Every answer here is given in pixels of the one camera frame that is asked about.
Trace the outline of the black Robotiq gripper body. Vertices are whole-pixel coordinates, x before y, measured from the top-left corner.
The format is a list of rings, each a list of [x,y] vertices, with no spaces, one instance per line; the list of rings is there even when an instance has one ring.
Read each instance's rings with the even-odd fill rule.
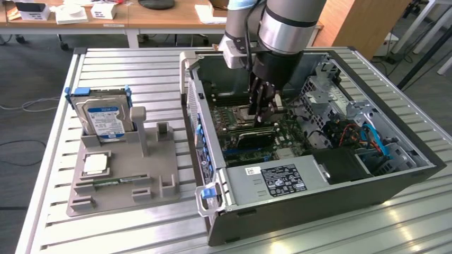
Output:
[[[291,80],[301,55],[301,52],[293,55],[281,55],[272,51],[257,53],[252,67],[251,81],[257,78],[263,82],[269,82],[276,90],[283,90]]]

